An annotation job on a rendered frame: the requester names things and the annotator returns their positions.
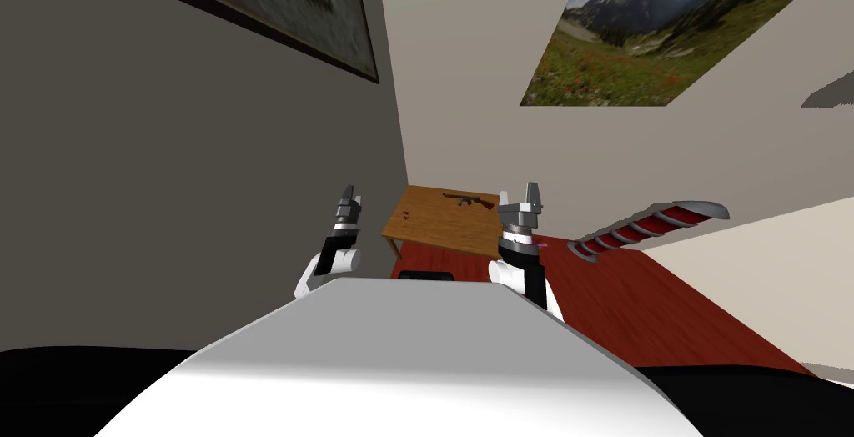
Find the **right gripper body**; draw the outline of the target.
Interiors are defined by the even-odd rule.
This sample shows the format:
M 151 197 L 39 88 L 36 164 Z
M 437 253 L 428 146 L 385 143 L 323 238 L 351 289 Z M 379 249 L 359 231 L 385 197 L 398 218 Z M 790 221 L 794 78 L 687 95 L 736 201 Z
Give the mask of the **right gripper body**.
M 538 218 L 542 211 L 542 206 L 533 203 L 513 203 L 499 205 L 497 207 L 500 216 L 500 222 L 503 226 L 515 226 L 528 229 L 537 229 L 539 227 Z

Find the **light wooden table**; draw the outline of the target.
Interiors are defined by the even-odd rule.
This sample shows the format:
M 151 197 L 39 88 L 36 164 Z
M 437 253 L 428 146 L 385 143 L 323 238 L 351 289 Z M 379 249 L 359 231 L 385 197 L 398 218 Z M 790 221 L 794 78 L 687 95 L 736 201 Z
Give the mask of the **light wooden table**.
M 495 207 L 488 210 L 477 203 L 460 207 L 442 193 L 480 197 Z M 502 234 L 498 202 L 495 194 L 410 185 L 381 235 L 398 259 L 402 255 L 397 243 L 415 243 L 495 260 L 499 258 L 498 239 Z

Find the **red wooden table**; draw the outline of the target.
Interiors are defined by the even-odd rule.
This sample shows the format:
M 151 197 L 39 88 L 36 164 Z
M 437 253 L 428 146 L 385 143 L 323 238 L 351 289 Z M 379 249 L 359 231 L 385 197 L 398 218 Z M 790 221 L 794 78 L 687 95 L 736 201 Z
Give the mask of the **red wooden table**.
M 641 251 L 594 263 L 535 236 L 563 320 L 635 367 L 750 365 L 808 371 Z

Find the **red silver striped sheath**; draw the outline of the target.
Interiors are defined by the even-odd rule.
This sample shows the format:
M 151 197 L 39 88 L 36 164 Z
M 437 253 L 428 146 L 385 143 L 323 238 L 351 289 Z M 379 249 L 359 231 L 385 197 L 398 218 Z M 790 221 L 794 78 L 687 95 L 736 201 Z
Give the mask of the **red silver striped sheath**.
M 729 210 L 711 201 L 653 203 L 627 219 L 570 241 L 567 247 L 577 257 L 594 263 L 605 252 L 659 238 L 679 229 L 690 229 L 712 219 L 728 220 Z

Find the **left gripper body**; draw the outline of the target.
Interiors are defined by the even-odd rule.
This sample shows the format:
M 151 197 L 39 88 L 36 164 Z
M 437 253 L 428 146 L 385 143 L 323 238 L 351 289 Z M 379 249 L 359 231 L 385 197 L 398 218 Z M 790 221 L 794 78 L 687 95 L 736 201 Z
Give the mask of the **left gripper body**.
M 354 200 L 340 199 L 335 213 L 336 222 L 334 226 L 336 228 L 357 228 L 361 210 L 361 205 L 358 205 Z

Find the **mountain landscape picture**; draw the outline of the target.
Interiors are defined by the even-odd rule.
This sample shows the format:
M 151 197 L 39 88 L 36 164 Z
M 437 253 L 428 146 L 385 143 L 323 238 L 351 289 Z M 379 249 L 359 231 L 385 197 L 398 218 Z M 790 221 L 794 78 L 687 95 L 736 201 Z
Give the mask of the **mountain landscape picture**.
M 793 0 L 568 0 L 525 107 L 672 103 Z

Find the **brown toy rifle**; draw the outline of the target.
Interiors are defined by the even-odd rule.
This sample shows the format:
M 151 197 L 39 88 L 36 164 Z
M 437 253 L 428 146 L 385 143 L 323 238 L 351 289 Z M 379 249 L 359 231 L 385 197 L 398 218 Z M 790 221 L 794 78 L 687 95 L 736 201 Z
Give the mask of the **brown toy rifle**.
M 457 201 L 457 205 L 458 205 L 458 206 L 460 206 L 460 207 L 461 207 L 464 203 L 465 203 L 466 205 L 469 205 L 469 206 L 470 206 L 470 205 L 473 205 L 474 203 L 477 203 L 477 204 L 479 204 L 479 205 L 481 205 L 481 206 L 483 206 L 483 207 L 487 208 L 488 210 L 491 210 L 491 209 L 493 209 L 493 208 L 495 207 L 495 204 L 494 204 L 494 203 L 492 203 L 492 202 L 490 202 L 490 201 L 483 200 L 482 198 L 480 198 L 480 197 L 476 197 L 476 196 L 462 195 L 462 194 L 454 194 L 454 193 L 442 193 L 442 196 L 443 196 L 443 197 L 446 197 L 446 198 L 453 198 L 453 199 L 455 199 L 455 200 Z

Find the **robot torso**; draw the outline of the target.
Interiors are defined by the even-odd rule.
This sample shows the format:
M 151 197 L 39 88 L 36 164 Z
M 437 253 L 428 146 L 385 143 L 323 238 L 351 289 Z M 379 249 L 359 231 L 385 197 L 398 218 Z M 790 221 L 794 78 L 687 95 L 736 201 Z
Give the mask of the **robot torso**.
M 341 278 L 201 349 L 96 437 L 702 437 L 501 284 Z

